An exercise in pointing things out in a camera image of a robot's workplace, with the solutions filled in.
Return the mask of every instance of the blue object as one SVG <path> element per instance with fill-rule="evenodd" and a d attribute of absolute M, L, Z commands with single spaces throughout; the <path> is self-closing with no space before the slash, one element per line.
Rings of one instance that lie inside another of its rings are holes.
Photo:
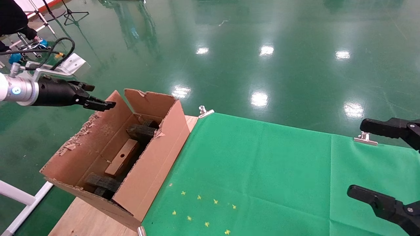
<path fill-rule="evenodd" d="M 39 45 L 40 45 L 41 47 L 45 47 L 45 48 L 47 48 L 47 47 L 48 47 L 48 42 L 47 42 L 45 39 L 43 39 L 41 42 L 39 42 Z"/>
<path fill-rule="evenodd" d="M 9 58 L 9 63 L 13 64 L 14 62 L 18 62 L 21 60 L 21 58 L 22 58 L 22 55 L 20 53 L 11 54 Z"/>

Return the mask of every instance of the wooden block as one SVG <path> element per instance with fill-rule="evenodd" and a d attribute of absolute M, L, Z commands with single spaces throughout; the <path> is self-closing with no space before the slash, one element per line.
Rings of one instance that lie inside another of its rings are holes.
<path fill-rule="evenodd" d="M 105 173 L 117 176 L 123 170 L 124 166 L 128 163 L 128 160 L 134 155 L 139 143 L 136 140 L 128 139 L 126 144 L 121 148 L 120 152 L 115 156 L 112 163 L 105 170 Z"/>

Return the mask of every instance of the box flap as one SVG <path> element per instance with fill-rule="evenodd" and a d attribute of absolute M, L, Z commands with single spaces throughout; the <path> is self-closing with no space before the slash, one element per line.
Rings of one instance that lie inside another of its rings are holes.
<path fill-rule="evenodd" d="M 142 221 L 182 149 L 189 129 L 179 100 L 161 123 L 164 134 L 153 138 L 113 200 Z"/>
<path fill-rule="evenodd" d="M 176 99 L 173 96 L 137 89 L 124 89 L 124 95 L 134 112 L 164 118 Z"/>
<path fill-rule="evenodd" d="M 85 171 L 84 175 L 79 179 L 76 186 L 83 187 L 88 191 L 94 191 L 95 187 L 90 186 L 85 182 L 86 177 L 90 173 L 95 173 L 100 176 L 105 174 L 106 168 L 108 168 L 115 155 L 117 155 L 117 153 L 124 146 L 125 142 L 130 138 L 126 132 L 126 129 L 132 124 L 139 124 L 137 118 L 133 114 L 120 127 L 120 129 L 115 133 L 108 144 L 106 144 L 104 149 L 96 157 L 95 161 L 92 162 L 92 164 Z"/>
<path fill-rule="evenodd" d="M 107 201 L 104 198 L 101 198 L 93 193 L 89 193 L 84 191 L 80 188 L 75 188 L 73 186 L 64 184 L 60 181 L 55 179 L 50 179 L 45 177 L 45 179 L 54 184 L 55 186 L 73 194 L 76 197 L 84 200 L 85 202 L 89 203 L 96 209 L 100 210 L 107 216 L 113 218 L 114 220 L 118 221 L 119 223 L 123 224 L 124 226 L 130 228 L 131 230 L 136 230 L 137 227 L 141 225 L 140 221 L 135 219 L 129 212 L 119 207 L 117 204 L 112 203 L 111 201 Z"/>
<path fill-rule="evenodd" d="M 108 98 L 117 104 L 105 112 L 95 112 L 40 170 L 46 177 L 75 186 L 121 126 L 133 115 L 115 90 Z"/>

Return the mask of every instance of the tripod stand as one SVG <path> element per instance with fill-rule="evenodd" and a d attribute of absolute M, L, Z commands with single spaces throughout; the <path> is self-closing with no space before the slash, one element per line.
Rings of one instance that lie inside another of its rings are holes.
<path fill-rule="evenodd" d="M 89 15 L 89 12 L 88 11 L 71 11 L 68 7 L 67 7 L 67 5 L 66 5 L 66 3 L 64 2 L 64 0 L 61 0 L 62 2 L 63 2 L 63 5 L 64 5 L 64 7 L 66 8 L 66 13 L 64 14 L 64 17 L 66 18 L 66 20 L 64 21 L 64 25 L 71 25 L 71 24 L 75 24 L 76 22 L 78 22 L 78 21 L 80 21 L 80 20 L 82 20 L 83 18 L 85 18 L 87 15 Z M 77 13 L 83 13 L 83 14 L 85 14 L 82 18 L 80 18 L 79 20 L 75 20 L 74 19 L 74 17 L 73 17 L 73 14 L 77 14 Z"/>
<path fill-rule="evenodd" d="M 47 22 L 50 22 L 52 20 L 57 19 L 58 17 L 64 15 L 66 13 L 65 10 L 63 9 L 54 9 L 51 10 L 50 7 L 48 6 L 48 3 L 45 0 L 42 0 L 44 2 L 45 7 L 47 8 L 47 11 L 49 13 L 49 15 L 45 15 L 44 18 Z"/>

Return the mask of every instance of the white metal pipe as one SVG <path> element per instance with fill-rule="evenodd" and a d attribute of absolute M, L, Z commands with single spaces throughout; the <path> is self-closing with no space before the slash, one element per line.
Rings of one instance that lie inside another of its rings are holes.
<path fill-rule="evenodd" d="M 16 46 L 17 47 L 17 45 L 18 44 L 20 44 L 22 41 L 21 40 L 18 40 L 17 42 L 14 42 L 12 45 L 10 45 L 9 47 L 14 47 L 14 46 Z"/>
<path fill-rule="evenodd" d="M 35 197 L 0 180 L 0 194 L 21 202 L 27 206 L 35 202 Z"/>
<path fill-rule="evenodd" d="M 50 24 L 47 25 L 48 28 L 51 30 L 52 34 L 55 34 L 54 30 L 51 28 Z"/>
<path fill-rule="evenodd" d="M 50 182 L 45 182 L 44 186 L 38 191 L 35 195 L 36 200 L 30 206 L 26 206 L 22 212 L 16 217 L 16 219 L 10 224 L 10 226 L 2 233 L 1 236 L 12 236 L 18 230 L 18 228 L 22 225 L 22 223 L 26 220 L 26 218 L 31 214 L 31 212 L 35 209 L 35 207 L 41 202 L 41 200 L 45 197 L 48 191 L 52 188 L 53 184 Z"/>
<path fill-rule="evenodd" d="M 40 26 L 39 28 L 36 28 L 36 29 L 35 29 L 35 31 L 36 31 L 36 32 L 39 32 L 39 31 L 40 31 L 41 29 L 43 29 L 43 28 L 45 28 L 45 25 L 42 25 L 42 26 Z"/>
<path fill-rule="evenodd" d="M 28 15 L 28 19 L 33 17 L 34 15 L 36 15 L 35 12 L 32 12 L 31 14 Z"/>

